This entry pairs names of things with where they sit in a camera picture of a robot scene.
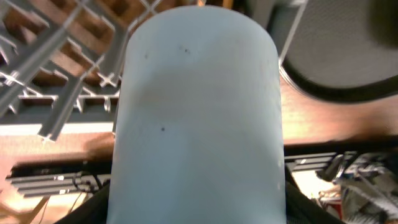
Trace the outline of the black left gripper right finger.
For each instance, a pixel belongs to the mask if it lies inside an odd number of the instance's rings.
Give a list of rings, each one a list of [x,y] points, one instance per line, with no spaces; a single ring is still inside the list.
[[[287,224],[344,224],[299,191],[291,174],[285,174]]]

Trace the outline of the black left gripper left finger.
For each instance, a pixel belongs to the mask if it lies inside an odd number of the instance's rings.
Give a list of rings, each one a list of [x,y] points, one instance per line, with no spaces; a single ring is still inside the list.
[[[105,224],[108,214],[109,185],[55,224]]]

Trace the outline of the blue cup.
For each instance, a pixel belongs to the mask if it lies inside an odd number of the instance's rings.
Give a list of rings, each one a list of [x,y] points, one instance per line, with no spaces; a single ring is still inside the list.
[[[133,33],[107,221],[287,221],[279,60],[257,22],[184,6]]]

